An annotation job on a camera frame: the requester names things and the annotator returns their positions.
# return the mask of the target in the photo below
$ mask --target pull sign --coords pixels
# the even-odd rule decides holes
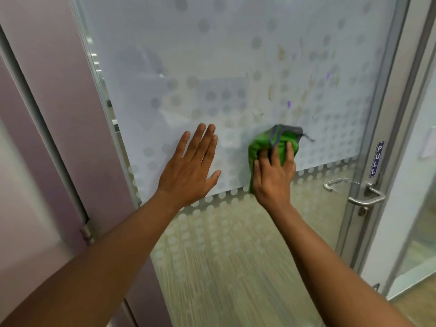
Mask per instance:
[[[374,155],[374,161],[372,162],[371,173],[369,175],[370,178],[373,178],[377,174],[377,170],[379,168],[380,159],[382,157],[384,143],[385,143],[385,141],[380,142],[377,145],[377,149],[376,149],[375,155]]]

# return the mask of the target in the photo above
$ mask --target person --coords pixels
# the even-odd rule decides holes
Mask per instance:
[[[218,140],[214,132],[213,124],[207,129],[200,124],[189,144],[190,133],[185,132],[153,197],[47,279],[0,326],[106,326],[177,212],[203,198],[217,183],[220,170],[207,179]],[[262,151],[254,164],[253,190],[289,247],[324,323],[328,327],[412,326],[291,205],[295,170],[291,144],[286,146],[283,166],[277,148],[270,157]]]

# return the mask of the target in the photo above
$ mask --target silver pull handle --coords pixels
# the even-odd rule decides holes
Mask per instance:
[[[333,192],[333,191],[336,191],[336,192],[337,192],[337,190],[335,190],[335,189],[332,188],[331,186],[334,185],[334,184],[336,184],[336,183],[340,183],[340,182],[348,182],[348,181],[350,181],[350,179],[348,179],[348,178],[339,178],[339,179],[331,180],[331,181],[325,183],[323,187],[324,187],[325,190],[327,190],[327,191],[329,191],[329,192]]]
[[[377,197],[371,198],[370,200],[366,200],[366,201],[357,200],[355,198],[348,198],[348,202],[350,202],[352,204],[355,204],[355,205],[358,205],[360,207],[370,207],[370,206],[372,206],[374,204],[383,202],[386,199],[386,195],[381,193],[381,192],[379,192],[377,189],[374,189],[372,187],[372,184],[369,183],[368,186],[366,187],[366,189],[369,192],[377,195]]]

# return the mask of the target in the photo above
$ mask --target green cloth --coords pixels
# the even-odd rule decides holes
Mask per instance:
[[[251,180],[249,192],[253,193],[253,166],[254,160],[257,159],[260,150],[271,149],[275,146],[279,148],[280,164],[283,165],[286,159],[286,142],[291,142],[294,150],[294,156],[300,147],[301,137],[303,134],[301,127],[276,125],[271,129],[259,134],[248,146],[248,163],[250,165]]]

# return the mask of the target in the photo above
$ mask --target white wall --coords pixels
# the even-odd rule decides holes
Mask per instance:
[[[71,254],[0,121],[0,321]]]
[[[430,82],[423,93],[421,108],[361,274],[370,285],[380,283],[380,291],[383,291],[436,173],[436,157],[419,158],[429,128],[436,125],[435,71],[428,80]]]

